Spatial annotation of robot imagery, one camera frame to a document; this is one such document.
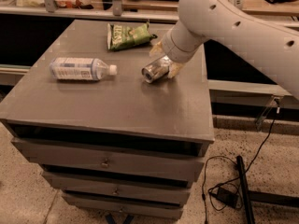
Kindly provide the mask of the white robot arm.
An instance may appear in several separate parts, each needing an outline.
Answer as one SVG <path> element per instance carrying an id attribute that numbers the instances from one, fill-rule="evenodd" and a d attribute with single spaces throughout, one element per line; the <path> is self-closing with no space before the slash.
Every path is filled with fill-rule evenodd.
<path id="1" fill-rule="evenodd" d="M 243 0 L 179 0 L 178 21 L 150 54 L 188 62 L 214 40 L 299 99 L 299 33 L 244 13 Z"/>

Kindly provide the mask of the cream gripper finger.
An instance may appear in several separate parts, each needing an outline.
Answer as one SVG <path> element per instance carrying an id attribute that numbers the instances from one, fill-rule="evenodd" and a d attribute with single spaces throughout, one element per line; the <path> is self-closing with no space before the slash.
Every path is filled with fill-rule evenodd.
<path id="1" fill-rule="evenodd" d="M 159 41 L 151 48 L 151 50 L 149 52 L 149 56 L 152 57 L 155 55 L 161 55 L 163 53 L 164 53 L 164 50 L 163 50 L 162 42 Z"/>
<path id="2" fill-rule="evenodd" d="M 184 63 L 171 63 L 169 65 L 169 72 L 167 77 L 168 78 L 175 77 L 184 66 L 185 66 Z"/>

